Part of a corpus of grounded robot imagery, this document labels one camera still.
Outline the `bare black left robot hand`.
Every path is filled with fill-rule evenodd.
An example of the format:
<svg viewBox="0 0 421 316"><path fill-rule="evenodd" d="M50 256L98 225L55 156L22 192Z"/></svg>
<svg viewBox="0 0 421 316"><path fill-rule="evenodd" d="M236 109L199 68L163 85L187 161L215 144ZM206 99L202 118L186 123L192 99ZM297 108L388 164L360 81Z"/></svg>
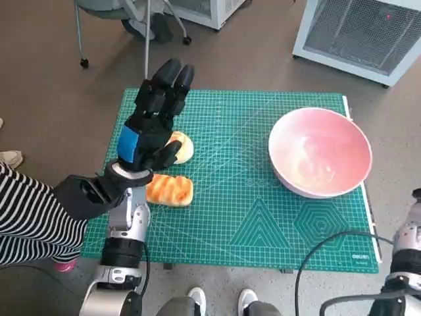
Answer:
<svg viewBox="0 0 421 316"><path fill-rule="evenodd" d="M145 79L134 100L136 108L124 123L117 143L118 162L139 172L163 170L176 161L180 141L171 141L174 117L181 114L195 76L195 67L177 58Z"/></svg>

